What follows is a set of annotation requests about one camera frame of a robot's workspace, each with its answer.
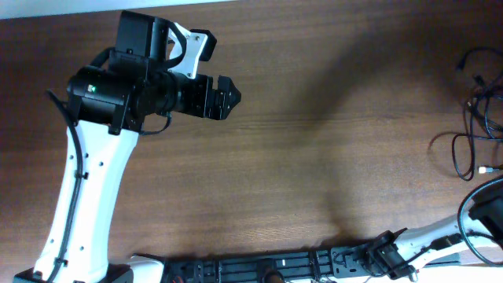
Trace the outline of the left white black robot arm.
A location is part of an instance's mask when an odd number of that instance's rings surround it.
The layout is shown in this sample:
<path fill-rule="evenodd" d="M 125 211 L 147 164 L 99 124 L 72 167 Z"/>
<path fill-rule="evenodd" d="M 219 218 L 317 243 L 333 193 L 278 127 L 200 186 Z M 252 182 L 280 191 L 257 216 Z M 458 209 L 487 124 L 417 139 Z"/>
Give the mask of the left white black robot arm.
<path fill-rule="evenodd" d="M 216 38 L 159 17 L 123 11 L 116 44 L 72 76 L 68 100 L 57 102 L 68 150 L 57 208 L 35 265 L 16 282 L 164 282 L 164 261 L 135 255 L 111 263 L 108 240 L 123 173 L 145 118 L 176 112 L 224 120 L 240 102 L 226 76 L 201 75 Z"/>

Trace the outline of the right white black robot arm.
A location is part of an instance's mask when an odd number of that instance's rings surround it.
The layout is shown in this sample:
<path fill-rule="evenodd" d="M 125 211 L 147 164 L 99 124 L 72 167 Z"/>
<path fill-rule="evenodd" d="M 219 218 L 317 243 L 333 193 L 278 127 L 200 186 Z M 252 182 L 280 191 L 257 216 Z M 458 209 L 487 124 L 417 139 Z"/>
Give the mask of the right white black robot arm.
<path fill-rule="evenodd" d="M 502 261 L 479 250 L 490 247 L 502 247 L 501 177 L 473 189 L 455 215 L 421 228 L 381 234 L 363 252 L 362 266 L 373 277 L 396 280 L 434 260 L 469 250 L 486 265 L 501 267 Z"/>

